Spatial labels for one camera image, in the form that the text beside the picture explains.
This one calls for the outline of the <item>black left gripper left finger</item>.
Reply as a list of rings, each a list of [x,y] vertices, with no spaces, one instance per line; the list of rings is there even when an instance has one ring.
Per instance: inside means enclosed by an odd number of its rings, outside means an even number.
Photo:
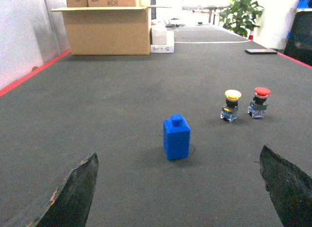
[[[98,155],[89,154],[53,192],[48,192],[16,213],[7,227],[84,227],[96,189]]]

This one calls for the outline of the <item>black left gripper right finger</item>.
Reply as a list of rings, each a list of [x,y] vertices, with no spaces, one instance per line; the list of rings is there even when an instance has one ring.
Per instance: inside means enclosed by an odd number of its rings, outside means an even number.
[[[312,225],[312,178],[264,145],[260,174],[275,211],[285,227]]]

